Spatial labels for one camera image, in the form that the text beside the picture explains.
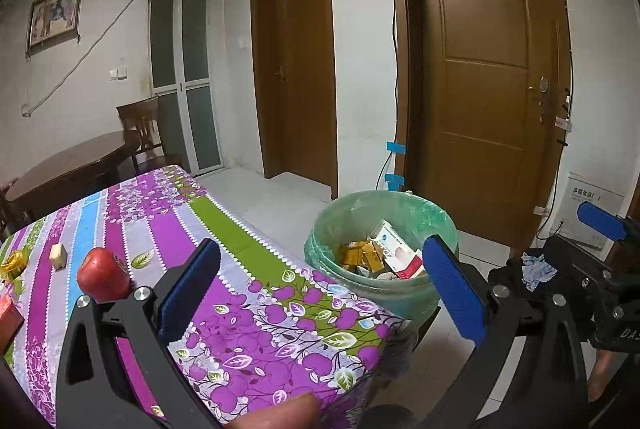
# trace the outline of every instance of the purple tablecloth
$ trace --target purple tablecloth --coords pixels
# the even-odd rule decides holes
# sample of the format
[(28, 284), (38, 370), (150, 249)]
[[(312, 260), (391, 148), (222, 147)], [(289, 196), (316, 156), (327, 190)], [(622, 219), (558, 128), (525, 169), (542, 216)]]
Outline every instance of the purple tablecloth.
[[(66, 206), (0, 249), (0, 261), (15, 249), (30, 254), (24, 274), (4, 287), (26, 320), (5, 357), (52, 425), (60, 350), (81, 294), (76, 272), (88, 250), (107, 247), (126, 260), (137, 285), (153, 286), (205, 237), (219, 243), (222, 266), (169, 349), (223, 423), (313, 391), (323, 428), (353, 427), (376, 377), (393, 378), (406, 366), (415, 340), (409, 323), (287, 256), (171, 166)], [(48, 261), (54, 243), (68, 252), (59, 272)], [(162, 416), (128, 341), (118, 345), (141, 405)]]

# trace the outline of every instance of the plastic bag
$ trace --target plastic bag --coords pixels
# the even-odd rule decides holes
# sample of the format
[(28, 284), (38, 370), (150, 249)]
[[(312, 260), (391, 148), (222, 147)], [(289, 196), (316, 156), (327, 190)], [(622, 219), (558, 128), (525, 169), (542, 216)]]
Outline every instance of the plastic bag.
[(305, 243), (305, 260), (354, 293), (421, 324), (433, 314), (440, 300), (428, 276), (380, 281), (354, 274), (335, 263), (334, 253), (340, 245), (367, 239), (382, 219), (391, 223), (413, 250), (422, 249), (430, 235), (440, 234), (447, 246), (457, 252), (456, 227), (435, 203), (407, 192), (366, 190), (335, 200), (318, 215)]

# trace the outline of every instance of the frosted glass panel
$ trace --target frosted glass panel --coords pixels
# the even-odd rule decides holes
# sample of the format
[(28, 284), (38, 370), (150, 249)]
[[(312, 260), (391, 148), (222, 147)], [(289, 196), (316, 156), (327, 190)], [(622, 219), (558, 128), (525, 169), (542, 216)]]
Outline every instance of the frosted glass panel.
[(179, 154), (182, 157), (182, 167), (191, 172), (187, 149), (184, 146), (184, 135), (180, 123), (180, 108), (177, 93), (158, 96), (158, 129), (165, 154)]
[(175, 84), (174, 0), (151, 0), (151, 69), (154, 87)]
[(182, 0), (184, 79), (209, 76), (207, 62), (207, 0)]
[(220, 165), (209, 86), (187, 89), (191, 133), (200, 169)]

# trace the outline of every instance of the table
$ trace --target table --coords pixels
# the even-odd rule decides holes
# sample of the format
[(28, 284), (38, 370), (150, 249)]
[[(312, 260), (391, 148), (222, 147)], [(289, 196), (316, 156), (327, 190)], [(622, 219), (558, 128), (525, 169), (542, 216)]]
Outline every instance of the table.
[(47, 158), (9, 188), (5, 199), (36, 219), (119, 180), (118, 165), (134, 155), (140, 136), (134, 130), (92, 138)]
[[(65, 206), (0, 249), (0, 261), (13, 249), (30, 254), (26, 271), (8, 286), (26, 322), (6, 358), (52, 424), (58, 359), (87, 251), (107, 247), (126, 259), (136, 285), (153, 286), (205, 237), (221, 247), (220, 272), (169, 350), (223, 423), (313, 391), (321, 427), (354, 427), (373, 384), (406, 369), (415, 343), (411, 323), (290, 257), (170, 166)], [(54, 272), (48, 255), (58, 242), (68, 262)], [(162, 416), (128, 341), (118, 346), (140, 404)]]

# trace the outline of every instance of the picture frame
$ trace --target picture frame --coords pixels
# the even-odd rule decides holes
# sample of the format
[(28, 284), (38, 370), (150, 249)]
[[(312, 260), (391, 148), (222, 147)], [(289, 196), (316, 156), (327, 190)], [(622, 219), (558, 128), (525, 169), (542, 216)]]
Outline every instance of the picture frame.
[(28, 56), (69, 39), (78, 39), (80, 0), (37, 0), (31, 5)]

